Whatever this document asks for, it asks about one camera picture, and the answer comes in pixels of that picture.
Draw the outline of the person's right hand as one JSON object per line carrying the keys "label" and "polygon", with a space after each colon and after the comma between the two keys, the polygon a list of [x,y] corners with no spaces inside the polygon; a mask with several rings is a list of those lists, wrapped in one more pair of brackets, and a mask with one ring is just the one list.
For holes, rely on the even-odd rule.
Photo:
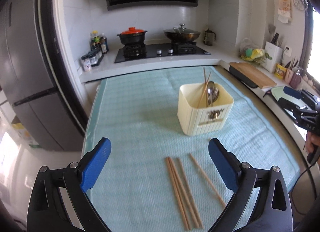
{"label": "person's right hand", "polygon": [[305,148],[308,154],[312,153],[314,149],[319,146],[320,146],[320,137],[308,131],[306,135],[306,141],[305,141]]}

